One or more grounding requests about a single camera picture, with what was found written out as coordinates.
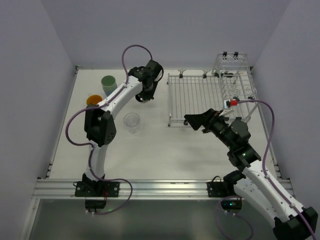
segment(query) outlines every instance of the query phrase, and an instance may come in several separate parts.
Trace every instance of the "gray floor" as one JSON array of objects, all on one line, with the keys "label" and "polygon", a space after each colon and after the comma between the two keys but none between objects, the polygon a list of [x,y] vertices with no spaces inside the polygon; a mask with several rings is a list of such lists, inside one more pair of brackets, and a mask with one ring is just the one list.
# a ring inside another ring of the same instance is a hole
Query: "gray floor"
[{"label": "gray floor", "polygon": [[[109,201],[108,209],[119,204]],[[224,240],[214,212],[217,201],[132,200],[110,215],[85,214],[83,200],[42,200],[31,240]],[[240,214],[254,228],[254,240],[275,240],[272,228],[247,202]],[[219,211],[232,239],[243,240],[250,228],[238,218]]]}]

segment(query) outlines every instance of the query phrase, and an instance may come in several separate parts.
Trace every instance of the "dish rack wire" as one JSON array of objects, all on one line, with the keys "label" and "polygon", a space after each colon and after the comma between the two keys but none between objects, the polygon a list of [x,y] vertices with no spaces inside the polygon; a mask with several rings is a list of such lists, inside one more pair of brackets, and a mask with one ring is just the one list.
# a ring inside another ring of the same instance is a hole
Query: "dish rack wire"
[{"label": "dish rack wire", "polygon": [[[177,75],[168,74],[168,126],[183,123],[186,114],[202,114],[210,108],[230,110],[225,104],[230,99],[256,99],[251,70],[246,53],[222,52],[215,59],[211,75],[210,70],[203,70],[203,75],[184,75],[185,69]],[[249,122],[257,107],[253,103],[239,104],[226,117],[229,121],[241,117]]]}]

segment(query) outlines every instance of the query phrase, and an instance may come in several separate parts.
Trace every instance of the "clear plastic cup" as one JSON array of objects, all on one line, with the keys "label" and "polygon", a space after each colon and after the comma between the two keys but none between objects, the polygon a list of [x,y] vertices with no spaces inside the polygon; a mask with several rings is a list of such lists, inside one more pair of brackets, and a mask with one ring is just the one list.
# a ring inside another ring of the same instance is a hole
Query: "clear plastic cup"
[{"label": "clear plastic cup", "polygon": [[101,84],[105,95],[108,97],[117,89],[117,83],[114,76],[108,75],[101,79]]},{"label": "clear plastic cup", "polygon": [[130,112],[123,118],[123,123],[127,127],[128,131],[132,134],[139,132],[140,130],[140,117],[138,114]]}]

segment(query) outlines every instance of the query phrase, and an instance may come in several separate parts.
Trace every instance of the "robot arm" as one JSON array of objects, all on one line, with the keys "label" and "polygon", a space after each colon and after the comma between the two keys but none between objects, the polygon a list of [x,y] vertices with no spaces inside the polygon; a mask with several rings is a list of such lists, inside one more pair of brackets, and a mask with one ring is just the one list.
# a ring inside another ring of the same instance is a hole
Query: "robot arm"
[{"label": "robot arm", "polygon": [[88,108],[103,107],[88,109],[85,112],[84,130],[87,139],[93,145],[93,151],[90,166],[87,166],[82,175],[82,181],[77,182],[76,197],[104,196],[106,184],[109,183],[97,180],[92,171],[98,178],[104,179],[107,149],[117,134],[114,119],[133,97],[141,103],[154,99],[158,81],[163,77],[163,74],[163,67],[156,61],[150,60],[146,66],[132,68],[128,72],[128,81],[123,82],[106,99],[97,105],[89,104],[87,106]]},{"label": "robot arm", "polygon": [[202,114],[187,114],[184,116],[184,123],[190,124],[194,130],[203,126],[203,133],[213,133],[229,148],[229,161],[238,170],[223,178],[226,193],[244,197],[267,219],[278,240],[305,240],[310,236],[310,231],[297,211],[313,231],[317,225],[317,212],[312,207],[305,208],[272,174],[264,174],[261,157],[249,144],[251,135],[248,125],[241,118],[229,125],[225,122],[225,117],[220,116],[222,112],[211,108]]}]

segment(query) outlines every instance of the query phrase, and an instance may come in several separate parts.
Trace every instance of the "orange cup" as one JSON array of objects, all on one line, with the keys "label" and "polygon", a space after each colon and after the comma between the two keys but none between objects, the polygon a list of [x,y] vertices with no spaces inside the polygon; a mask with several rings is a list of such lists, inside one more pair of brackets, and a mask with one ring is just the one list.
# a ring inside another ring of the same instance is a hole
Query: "orange cup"
[{"label": "orange cup", "polygon": [[99,95],[91,95],[90,97],[87,98],[86,100],[86,104],[94,104],[97,105],[98,103],[100,103],[102,101],[102,97]]}]

